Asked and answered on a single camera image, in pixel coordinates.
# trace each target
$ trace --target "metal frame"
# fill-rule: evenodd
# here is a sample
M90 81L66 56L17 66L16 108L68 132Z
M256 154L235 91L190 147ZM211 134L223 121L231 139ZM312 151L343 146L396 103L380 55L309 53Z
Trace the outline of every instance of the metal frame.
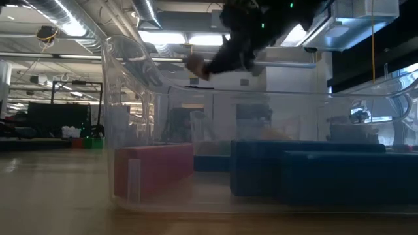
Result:
M72 84L74 81L68 81L68 82L62 82L62 81L53 81L52 82L52 90L51 90L51 104L54 104L54 96L55 96L55 92L56 92L56 89L55 89L55 85L57 84L57 83L60 83L60 84ZM99 116L97 117L97 125L99 125L100 124L100 115L101 115L101 110L102 110L102 99L103 99L103 83L102 82L86 82L86 84L91 84L91 85L93 85L93 84L99 84L100 85L100 98L99 98Z

